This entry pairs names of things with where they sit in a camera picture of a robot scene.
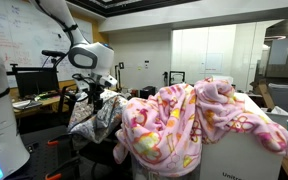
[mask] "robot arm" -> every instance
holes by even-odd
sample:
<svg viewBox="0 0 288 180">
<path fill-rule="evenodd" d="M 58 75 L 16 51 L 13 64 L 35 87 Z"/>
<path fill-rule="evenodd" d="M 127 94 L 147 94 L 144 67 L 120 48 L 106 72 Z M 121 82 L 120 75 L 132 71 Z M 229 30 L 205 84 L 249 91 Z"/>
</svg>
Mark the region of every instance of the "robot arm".
<svg viewBox="0 0 288 180">
<path fill-rule="evenodd" d="M 30 0 L 30 2 L 62 27 L 71 41 L 67 56 L 73 66 L 90 69 L 90 78 L 100 86 L 112 87 L 117 84 L 117 80 L 109 74 L 114 60 L 113 49 L 107 44 L 90 44 L 83 37 L 65 0 Z"/>
</svg>

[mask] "white box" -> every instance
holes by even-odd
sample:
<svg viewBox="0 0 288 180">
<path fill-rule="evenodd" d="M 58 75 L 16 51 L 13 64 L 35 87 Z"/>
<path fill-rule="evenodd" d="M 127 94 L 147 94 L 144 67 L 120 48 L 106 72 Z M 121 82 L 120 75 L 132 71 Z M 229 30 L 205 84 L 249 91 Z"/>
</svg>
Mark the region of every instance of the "white box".
<svg viewBox="0 0 288 180">
<path fill-rule="evenodd" d="M 164 177 L 153 174 L 145 169 L 133 155 L 131 155 L 131 158 L 133 180 L 199 180 L 200 166 L 197 166 L 192 172 L 181 177 Z"/>
<path fill-rule="evenodd" d="M 246 94 L 235 94 L 245 100 L 246 110 L 266 118 Z M 283 156 L 270 153 L 253 134 L 229 132 L 217 144 L 203 145 L 200 180 L 276 180 Z"/>
<path fill-rule="evenodd" d="M 275 106 L 271 112 L 265 112 L 265 113 L 272 121 L 282 125 L 285 128 L 287 127 L 286 120 L 288 120 L 288 112 L 286 112 L 284 109 Z"/>
</svg>

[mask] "office chair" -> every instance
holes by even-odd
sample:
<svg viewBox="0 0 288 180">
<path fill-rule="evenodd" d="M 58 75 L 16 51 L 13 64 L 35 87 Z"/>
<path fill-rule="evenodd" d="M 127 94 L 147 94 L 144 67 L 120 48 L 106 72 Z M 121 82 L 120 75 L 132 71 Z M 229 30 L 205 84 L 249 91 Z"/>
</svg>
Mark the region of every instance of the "office chair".
<svg viewBox="0 0 288 180">
<path fill-rule="evenodd" d="M 73 85 L 63 87 L 60 93 L 58 115 L 59 115 L 61 122 L 64 123 L 66 126 L 69 123 L 69 118 L 66 119 L 63 115 L 63 105 L 64 105 L 64 100 L 65 100 L 65 95 L 67 95 L 67 93 L 65 92 L 68 87 L 71 87 Z M 68 115 L 70 117 L 73 112 L 75 102 L 68 101 L 67 103 L 69 103 Z M 119 128 L 120 128 L 120 125 L 116 126 L 116 128 L 111 132 L 111 134 L 107 138 L 105 138 L 105 140 L 102 141 L 100 144 L 89 142 L 82 149 L 75 152 L 76 155 L 82 156 L 94 162 L 93 167 L 91 169 L 92 179 L 94 180 L 96 179 L 95 170 L 98 164 L 102 164 L 102 165 L 112 168 L 113 172 L 109 174 L 109 176 L 120 177 L 122 175 L 123 179 L 132 179 L 131 157 L 127 156 L 125 161 L 122 164 L 117 164 L 113 156 L 113 149 L 118 142 L 118 139 L 115 137 L 115 132 Z"/>
</svg>

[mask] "computer monitor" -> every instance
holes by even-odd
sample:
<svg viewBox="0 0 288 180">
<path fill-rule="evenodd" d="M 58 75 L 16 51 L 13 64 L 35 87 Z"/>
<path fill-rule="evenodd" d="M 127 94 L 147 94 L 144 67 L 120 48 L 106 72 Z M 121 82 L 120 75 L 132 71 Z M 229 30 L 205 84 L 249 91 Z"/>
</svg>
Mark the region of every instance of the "computer monitor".
<svg viewBox="0 0 288 180">
<path fill-rule="evenodd" d="M 59 89 L 56 72 L 25 72 L 15 75 L 20 97 Z"/>
</svg>

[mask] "white wall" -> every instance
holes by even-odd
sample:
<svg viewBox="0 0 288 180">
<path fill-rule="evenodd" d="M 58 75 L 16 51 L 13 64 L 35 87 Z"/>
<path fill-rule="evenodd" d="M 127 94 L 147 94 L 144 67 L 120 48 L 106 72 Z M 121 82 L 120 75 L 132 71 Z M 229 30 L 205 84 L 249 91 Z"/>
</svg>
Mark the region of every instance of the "white wall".
<svg viewBox="0 0 288 180">
<path fill-rule="evenodd" d="M 185 71 L 186 82 L 190 84 L 216 74 L 229 75 L 235 29 L 236 25 L 227 25 L 173 31 L 171 69 Z M 221 71 L 208 73 L 207 56 L 214 54 L 222 57 L 214 66 L 220 67 Z"/>
<path fill-rule="evenodd" d="M 259 70 L 259 74 L 261 74 L 263 76 L 265 75 L 266 66 L 267 66 L 269 56 L 270 56 L 270 48 L 268 47 L 268 48 L 263 49 L 261 64 L 260 64 L 260 70 Z"/>
<path fill-rule="evenodd" d="M 121 82 L 127 88 L 142 89 L 164 85 L 162 74 L 170 71 L 171 30 L 158 29 L 145 32 L 118 33 L 109 35 L 115 52 L 114 63 L 124 62 Z M 144 61 L 149 60 L 148 69 Z"/>
<path fill-rule="evenodd" d="M 185 71 L 188 83 L 225 75 L 234 78 L 237 89 L 251 90 L 249 84 L 254 81 L 257 61 L 262 57 L 266 28 L 279 21 L 173 31 L 171 69 Z M 206 73 L 206 56 L 213 53 L 223 55 L 222 71 Z"/>
<path fill-rule="evenodd" d="M 238 24 L 231 64 L 231 76 L 240 90 L 252 90 L 257 61 L 261 60 L 266 28 L 281 20 Z"/>
<path fill-rule="evenodd" d="M 222 24 L 246 20 L 255 22 L 259 18 L 283 18 L 288 13 L 285 13 L 282 8 L 287 7 L 288 0 L 202 0 L 110 17 L 99 24 L 99 30 L 110 32 L 156 25 L 179 28 L 178 23 L 190 21 L 192 21 L 191 26 L 195 27 L 205 26 L 211 22 Z"/>
</svg>

